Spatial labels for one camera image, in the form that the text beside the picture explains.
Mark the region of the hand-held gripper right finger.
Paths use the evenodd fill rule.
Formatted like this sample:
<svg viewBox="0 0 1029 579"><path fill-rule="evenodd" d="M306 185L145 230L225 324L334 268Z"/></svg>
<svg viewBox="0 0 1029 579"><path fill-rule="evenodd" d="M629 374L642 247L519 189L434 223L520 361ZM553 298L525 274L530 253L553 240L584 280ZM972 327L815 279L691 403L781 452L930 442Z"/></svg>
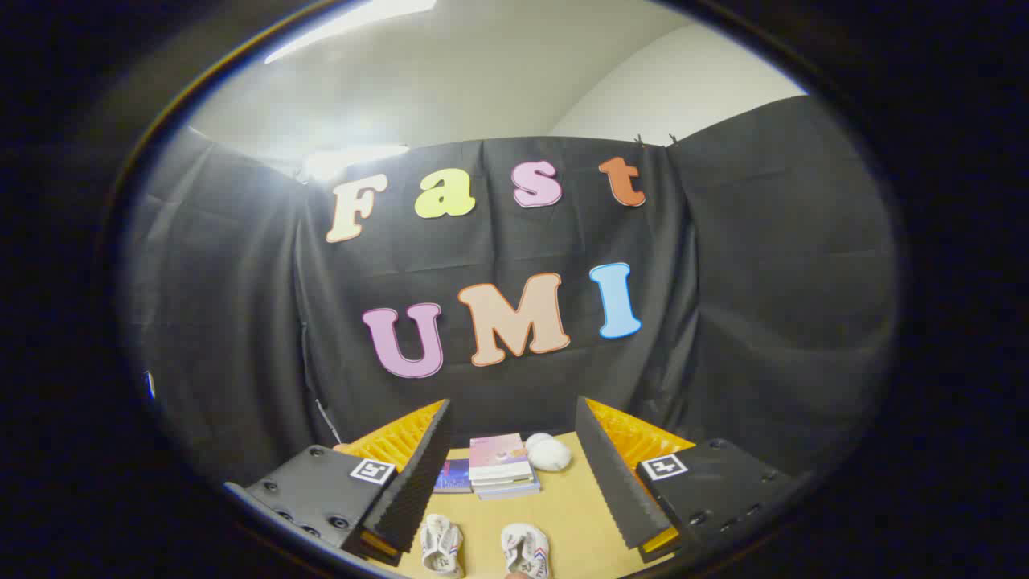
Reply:
<svg viewBox="0 0 1029 579"><path fill-rule="evenodd" d="M782 513L805 484L722 437L691 443L583 396L576 436L625 546L644 563L725 551Z"/></svg>

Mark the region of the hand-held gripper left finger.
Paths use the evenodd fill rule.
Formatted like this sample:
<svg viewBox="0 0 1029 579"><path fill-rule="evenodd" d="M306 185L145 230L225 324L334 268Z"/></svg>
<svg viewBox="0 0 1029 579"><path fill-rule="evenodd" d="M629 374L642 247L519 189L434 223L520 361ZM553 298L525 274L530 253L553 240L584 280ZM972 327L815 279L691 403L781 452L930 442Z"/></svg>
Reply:
<svg viewBox="0 0 1029 579"><path fill-rule="evenodd" d="M447 399L391 421L344 450L311 445L232 499L318 557L395 567L414 544L451 450Z"/></svg>

